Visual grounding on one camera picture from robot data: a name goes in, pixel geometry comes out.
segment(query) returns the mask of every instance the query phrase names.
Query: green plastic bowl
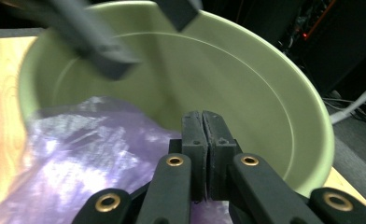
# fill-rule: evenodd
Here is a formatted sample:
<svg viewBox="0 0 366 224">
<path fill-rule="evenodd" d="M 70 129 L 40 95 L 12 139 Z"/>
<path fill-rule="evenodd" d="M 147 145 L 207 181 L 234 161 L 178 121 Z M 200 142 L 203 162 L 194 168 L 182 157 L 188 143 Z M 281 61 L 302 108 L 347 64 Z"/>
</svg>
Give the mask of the green plastic bowl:
<svg viewBox="0 0 366 224">
<path fill-rule="evenodd" d="M 325 182 L 334 153 L 325 106 L 302 72 L 243 27 L 201 11 L 179 33 L 153 2 L 114 2 L 91 10 L 142 62 L 110 81 L 52 31 L 30 47 L 21 67 L 24 120 L 40 108 L 107 95 L 180 130 L 192 110 L 220 114 L 245 152 L 261 155 L 297 192 Z"/>
</svg>

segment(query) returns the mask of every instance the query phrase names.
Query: metal grommet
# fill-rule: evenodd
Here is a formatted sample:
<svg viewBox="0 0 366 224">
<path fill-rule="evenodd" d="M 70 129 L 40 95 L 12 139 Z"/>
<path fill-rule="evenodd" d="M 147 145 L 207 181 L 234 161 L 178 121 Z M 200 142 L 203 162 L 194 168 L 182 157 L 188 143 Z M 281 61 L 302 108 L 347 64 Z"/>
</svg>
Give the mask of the metal grommet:
<svg viewBox="0 0 366 224">
<path fill-rule="evenodd" d="M 259 160 L 254 158 L 254 157 L 249 157 L 249 156 L 246 156 L 246 157 L 243 157 L 241 159 L 241 162 L 245 165 L 249 165 L 249 166 L 255 166 L 255 165 L 258 165 L 259 164 Z"/>
<path fill-rule="evenodd" d="M 338 199 L 342 203 L 335 203 L 331 200 L 332 198 Z M 340 194 L 326 192 L 323 194 L 323 200 L 325 200 L 326 204 L 328 204 L 330 207 L 340 211 L 349 212 L 354 208 L 354 205 L 347 198 L 341 196 Z"/>
<path fill-rule="evenodd" d="M 110 199 L 111 203 L 106 204 L 106 200 Z M 95 208 L 99 212 L 110 212 L 117 208 L 121 202 L 120 196 L 115 193 L 107 193 L 99 197 L 96 201 Z"/>
<path fill-rule="evenodd" d="M 180 157 L 170 157 L 166 160 L 166 163 L 170 166 L 179 166 L 183 164 L 183 159 Z"/>
</svg>

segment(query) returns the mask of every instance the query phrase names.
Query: purple plastic bag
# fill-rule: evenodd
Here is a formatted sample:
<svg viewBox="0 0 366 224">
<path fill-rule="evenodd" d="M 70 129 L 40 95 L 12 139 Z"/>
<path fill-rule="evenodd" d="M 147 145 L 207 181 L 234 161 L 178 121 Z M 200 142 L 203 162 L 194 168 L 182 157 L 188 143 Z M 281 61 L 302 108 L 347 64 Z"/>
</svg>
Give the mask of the purple plastic bag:
<svg viewBox="0 0 366 224">
<path fill-rule="evenodd" d="M 71 223 L 95 192 L 145 185 L 169 140 L 180 138 L 109 97 L 42 110 L 27 129 L 23 172 L 0 203 L 0 223 Z M 232 222 L 226 203 L 207 202 L 192 204 L 191 223 Z"/>
</svg>

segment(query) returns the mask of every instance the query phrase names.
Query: wooden surface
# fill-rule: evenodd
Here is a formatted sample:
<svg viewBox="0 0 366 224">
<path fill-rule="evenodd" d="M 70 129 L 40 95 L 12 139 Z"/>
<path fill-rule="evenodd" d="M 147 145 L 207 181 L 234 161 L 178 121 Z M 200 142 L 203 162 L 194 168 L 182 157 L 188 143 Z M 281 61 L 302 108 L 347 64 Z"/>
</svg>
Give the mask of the wooden surface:
<svg viewBox="0 0 366 224">
<path fill-rule="evenodd" d="M 22 57 L 34 40 L 34 37 L 0 39 L 0 202 L 19 171 L 25 130 L 18 108 L 18 73 Z M 366 204 L 366 200 L 334 169 L 325 186 L 341 189 Z"/>
</svg>

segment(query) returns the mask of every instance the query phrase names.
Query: black plastic bracket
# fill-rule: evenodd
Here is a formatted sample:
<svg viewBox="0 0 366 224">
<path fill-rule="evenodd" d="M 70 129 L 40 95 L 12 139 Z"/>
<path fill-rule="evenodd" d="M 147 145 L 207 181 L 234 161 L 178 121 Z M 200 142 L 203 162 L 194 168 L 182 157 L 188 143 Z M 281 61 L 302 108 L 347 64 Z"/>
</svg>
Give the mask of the black plastic bracket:
<svg viewBox="0 0 366 224">
<path fill-rule="evenodd" d="M 136 223 L 190 223 L 190 178 L 189 157 L 177 153 L 163 156 Z"/>
<path fill-rule="evenodd" d="M 366 223 L 366 206 L 338 189 L 315 189 L 308 204 L 325 223 Z"/>
<path fill-rule="evenodd" d="M 189 0 L 154 0 L 179 32 L 181 32 L 198 15 Z"/>
<path fill-rule="evenodd" d="M 208 192 L 214 201 L 229 199 L 226 178 L 227 166 L 233 157 L 242 152 L 219 114 L 204 111 L 204 132 L 209 144 Z"/>
<path fill-rule="evenodd" d="M 0 0 L 22 9 L 22 15 L 53 27 L 66 44 L 87 58 L 102 75 L 118 80 L 139 59 L 114 36 L 85 0 Z"/>
<path fill-rule="evenodd" d="M 72 223 L 130 223 L 131 202 L 130 195 L 122 189 L 103 189 L 86 201 Z"/>
<path fill-rule="evenodd" d="M 198 111 L 182 118 L 182 154 L 191 159 L 191 196 L 196 202 L 206 197 L 206 157 L 208 144 Z"/>
<path fill-rule="evenodd" d="M 233 203 L 229 203 L 229 213 L 233 224 L 256 224 L 255 218 Z"/>
<path fill-rule="evenodd" d="M 236 155 L 229 175 L 258 223 L 323 223 L 260 156 Z"/>
</svg>

